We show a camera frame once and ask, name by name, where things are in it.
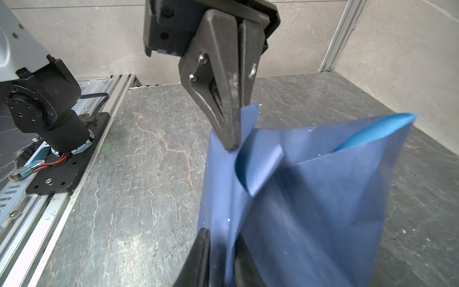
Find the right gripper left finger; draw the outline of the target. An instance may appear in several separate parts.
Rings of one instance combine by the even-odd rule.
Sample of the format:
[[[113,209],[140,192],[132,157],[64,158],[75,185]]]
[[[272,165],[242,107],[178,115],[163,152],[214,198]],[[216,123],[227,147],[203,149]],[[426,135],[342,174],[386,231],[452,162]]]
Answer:
[[[190,249],[173,287],[208,287],[210,230],[202,228]]]

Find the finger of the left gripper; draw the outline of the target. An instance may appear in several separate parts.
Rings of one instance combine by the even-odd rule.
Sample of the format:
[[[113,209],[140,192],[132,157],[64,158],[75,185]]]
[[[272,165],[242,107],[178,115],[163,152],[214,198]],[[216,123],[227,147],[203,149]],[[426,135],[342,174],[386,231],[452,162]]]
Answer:
[[[251,102],[253,85],[265,44],[265,33],[259,23],[243,20],[238,28],[240,106]]]
[[[234,16],[204,13],[187,53],[180,59],[182,85],[209,119],[227,151],[241,142],[239,51]]]

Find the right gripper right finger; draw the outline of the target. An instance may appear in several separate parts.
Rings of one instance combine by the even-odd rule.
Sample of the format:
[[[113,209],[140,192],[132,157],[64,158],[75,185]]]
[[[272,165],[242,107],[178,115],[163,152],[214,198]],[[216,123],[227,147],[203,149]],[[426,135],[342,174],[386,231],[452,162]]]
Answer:
[[[235,242],[234,283],[236,287],[266,287],[241,234]]]

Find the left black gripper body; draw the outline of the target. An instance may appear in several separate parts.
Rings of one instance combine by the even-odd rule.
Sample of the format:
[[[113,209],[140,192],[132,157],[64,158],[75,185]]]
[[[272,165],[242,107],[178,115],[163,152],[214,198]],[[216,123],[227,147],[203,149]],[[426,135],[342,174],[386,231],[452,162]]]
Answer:
[[[143,47],[153,52],[183,56],[208,10],[215,9],[234,16],[240,23],[247,19],[260,23],[268,38],[280,25],[277,7],[268,1],[156,1],[145,2]]]

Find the light blue wrapping paper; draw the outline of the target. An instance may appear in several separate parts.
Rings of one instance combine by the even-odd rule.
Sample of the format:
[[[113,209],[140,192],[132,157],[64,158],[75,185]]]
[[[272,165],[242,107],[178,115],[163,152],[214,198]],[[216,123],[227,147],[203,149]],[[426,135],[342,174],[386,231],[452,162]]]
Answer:
[[[366,287],[386,219],[394,166],[416,115],[399,113],[300,129],[257,128],[209,138],[198,228],[210,231],[210,285],[235,284],[242,236],[269,287]]]

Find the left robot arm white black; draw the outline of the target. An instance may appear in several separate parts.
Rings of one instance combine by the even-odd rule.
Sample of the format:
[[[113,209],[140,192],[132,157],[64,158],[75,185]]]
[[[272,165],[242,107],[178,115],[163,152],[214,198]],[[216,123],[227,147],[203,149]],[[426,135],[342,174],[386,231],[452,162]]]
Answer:
[[[268,1],[147,1],[143,46],[147,56],[180,58],[182,86],[231,151],[241,144],[240,111],[251,102],[260,57],[279,25]],[[61,154],[87,149],[90,132],[73,111],[80,86],[5,3],[1,96],[22,132],[39,134]]]

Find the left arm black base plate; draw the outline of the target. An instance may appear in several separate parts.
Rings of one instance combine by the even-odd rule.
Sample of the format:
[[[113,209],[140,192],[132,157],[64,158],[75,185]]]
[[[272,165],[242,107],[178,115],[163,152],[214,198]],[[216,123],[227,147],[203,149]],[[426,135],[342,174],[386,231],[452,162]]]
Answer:
[[[52,195],[56,193],[73,192],[79,184],[89,161],[96,150],[102,134],[109,122],[110,114],[99,112],[90,116],[80,116],[82,122],[93,132],[95,137],[91,145],[82,153],[73,155],[57,167],[46,168],[39,171],[35,178],[26,188],[26,194],[37,194],[39,196]]]

